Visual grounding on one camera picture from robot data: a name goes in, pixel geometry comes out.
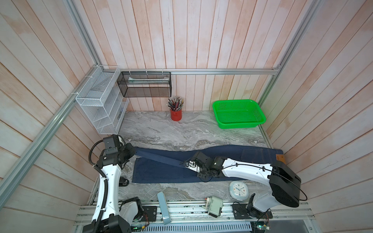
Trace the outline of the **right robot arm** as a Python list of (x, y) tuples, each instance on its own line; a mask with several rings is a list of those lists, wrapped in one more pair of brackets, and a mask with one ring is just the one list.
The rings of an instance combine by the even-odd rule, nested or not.
[(211, 158), (199, 151), (180, 165), (197, 172), (201, 179), (240, 178), (267, 186), (267, 190), (248, 198), (246, 210), (252, 218), (262, 218), (278, 205), (297, 208), (307, 200), (300, 198), (301, 178), (282, 161), (254, 164), (221, 156)]

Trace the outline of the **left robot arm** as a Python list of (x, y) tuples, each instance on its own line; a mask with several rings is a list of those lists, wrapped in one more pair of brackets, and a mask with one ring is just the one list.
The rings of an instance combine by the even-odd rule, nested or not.
[(84, 233), (131, 233), (132, 223), (143, 218), (138, 197), (119, 201), (119, 187), (129, 184), (121, 177), (122, 169), (135, 153), (135, 147), (120, 135), (105, 137), (90, 149), (88, 161), (99, 173), (100, 183), (95, 212)]

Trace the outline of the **coloured pencils bunch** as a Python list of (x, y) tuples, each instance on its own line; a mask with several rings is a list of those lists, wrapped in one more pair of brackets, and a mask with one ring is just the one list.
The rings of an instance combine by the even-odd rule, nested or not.
[(184, 105), (184, 99), (179, 96), (173, 96), (168, 98), (167, 106), (171, 111), (178, 112), (181, 111)]

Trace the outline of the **black mesh wall basket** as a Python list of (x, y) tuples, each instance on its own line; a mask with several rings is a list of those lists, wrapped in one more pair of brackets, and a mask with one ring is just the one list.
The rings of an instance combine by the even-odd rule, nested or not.
[(172, 95), (169, 72), (122, 71), (117, 84), (125, 98), (168, 98)]

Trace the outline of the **aluminium frame rail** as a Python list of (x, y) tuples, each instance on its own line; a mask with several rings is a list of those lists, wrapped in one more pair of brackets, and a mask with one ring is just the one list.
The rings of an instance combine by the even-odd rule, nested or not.
[(276, 75), (279, 69), (119, 69), (124, 72), (169, 72), (171, 75)]

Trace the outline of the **red pencil cup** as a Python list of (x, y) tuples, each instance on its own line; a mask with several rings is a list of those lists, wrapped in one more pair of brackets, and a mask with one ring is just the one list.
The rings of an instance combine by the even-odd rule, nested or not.
[(170, 110), (170, 113), (171, 113), (171, 119), (173, 121), (180, 121), (182, 119), (182, 110), (179, 110), (179, 111)]

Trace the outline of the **dark blue denim trousers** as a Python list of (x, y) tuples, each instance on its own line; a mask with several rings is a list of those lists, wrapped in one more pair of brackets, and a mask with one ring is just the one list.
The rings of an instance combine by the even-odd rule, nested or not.
[(182, 163), (197, 152), (208, 157), (227, 157), (239, 162), (269, 164), (276, 160), (282, 150), (239, 145), (222, 145), (202, 150), (168, 151), (136, 148), (138, 158), (134, 164), (133, 183), (198, 183), (197, 173)]

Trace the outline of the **grey white small device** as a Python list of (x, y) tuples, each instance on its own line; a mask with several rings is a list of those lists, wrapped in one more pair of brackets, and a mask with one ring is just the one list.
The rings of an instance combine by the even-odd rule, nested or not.
[(223, 208), (222, 199), (215, 197), (215, 196), (206, 198), (205, 209), (208, 215), (217, 218), (221, 215), (222, 208)]

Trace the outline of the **white alarm clock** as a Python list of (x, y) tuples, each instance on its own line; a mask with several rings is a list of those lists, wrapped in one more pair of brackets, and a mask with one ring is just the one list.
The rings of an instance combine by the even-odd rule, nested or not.
[(230, 196), (238, 201), (244, 201), (249, 198), (248, 186), (241, 181), (232, 181), (229, 185)]

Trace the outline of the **green plastic basket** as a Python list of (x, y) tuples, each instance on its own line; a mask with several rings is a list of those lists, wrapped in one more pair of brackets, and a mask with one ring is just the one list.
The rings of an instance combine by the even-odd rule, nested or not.
[(213, 103), (213, 111), (219, 128), (255, 128), (266, 122), (266, 117), (253, 100), (225, 100)]

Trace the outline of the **light blue flat block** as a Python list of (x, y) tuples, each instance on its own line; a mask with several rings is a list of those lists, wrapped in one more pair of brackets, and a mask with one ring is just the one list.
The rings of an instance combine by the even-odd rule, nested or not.
[(163, 223), (164, 225), (170, 224), (172, 221), (171, 221), (171, 217), (170, 217), (170, 213), (168, 210), (167, 201), (166, 201), (164, 193), (159, 192), (157, 194), (157, 198), (158, 198), (159, 207), (160, 207), (161, 214), (162, 214)]

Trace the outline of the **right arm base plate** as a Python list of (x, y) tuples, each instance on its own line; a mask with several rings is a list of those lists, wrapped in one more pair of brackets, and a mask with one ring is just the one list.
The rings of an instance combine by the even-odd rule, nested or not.
[(273, 218), (271, 210), (267, 210), (265, 213), (256, 210), (252, 204), (243, 204), (233, 202), (231, 205), (235, 219), (271, 219)]

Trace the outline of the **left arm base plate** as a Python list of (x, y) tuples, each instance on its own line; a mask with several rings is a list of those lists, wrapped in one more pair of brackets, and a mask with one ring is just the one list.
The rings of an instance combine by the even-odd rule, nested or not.
[(143, 206), (143, 215), (140, 222), (156, 222), (157, 206)]

